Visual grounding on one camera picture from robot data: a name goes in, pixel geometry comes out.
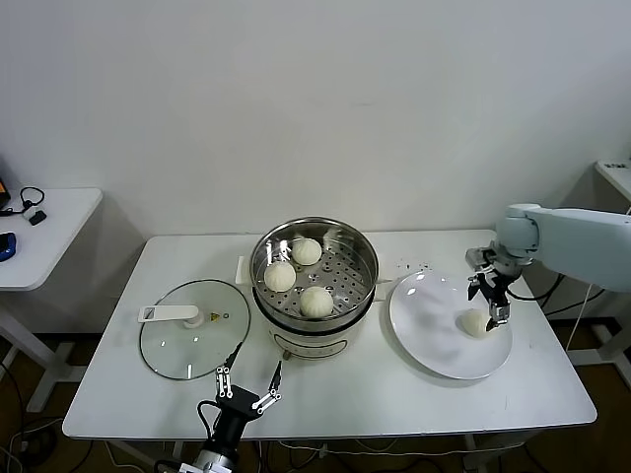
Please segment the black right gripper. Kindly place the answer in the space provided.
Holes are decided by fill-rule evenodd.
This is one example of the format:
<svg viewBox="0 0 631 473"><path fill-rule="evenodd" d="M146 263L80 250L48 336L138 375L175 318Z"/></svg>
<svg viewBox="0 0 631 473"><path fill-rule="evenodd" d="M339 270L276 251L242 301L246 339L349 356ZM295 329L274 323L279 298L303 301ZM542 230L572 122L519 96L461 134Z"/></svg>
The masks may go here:
<svg viewBox="0 0 631 473"><path fill-rule="evenodd" d="M514 277L497 272L479 273L468 278L467 299L472 301L479 289L489 303L489 320L485 330L491 331L509 320L509 301L507 298L510 286L516 281Z"/></svg>

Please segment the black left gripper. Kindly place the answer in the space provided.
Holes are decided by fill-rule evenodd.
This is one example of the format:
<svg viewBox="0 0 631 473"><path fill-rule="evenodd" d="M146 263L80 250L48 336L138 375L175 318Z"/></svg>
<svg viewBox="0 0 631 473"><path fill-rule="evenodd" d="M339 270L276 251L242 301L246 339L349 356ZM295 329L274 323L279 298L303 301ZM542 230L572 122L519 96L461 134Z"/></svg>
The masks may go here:
<svg viewBox="0 0 631 473"><path fill-rule="evenodd" d="M231 368L242 347L239 343L225 362L216 368L216 404L219 409L213 434L206 445L215 452L235 452L245 427L261 417L269 407L281 399L282 362L279 361L271 378L268 392L259 396L238 386L232 388Z"/></svg>

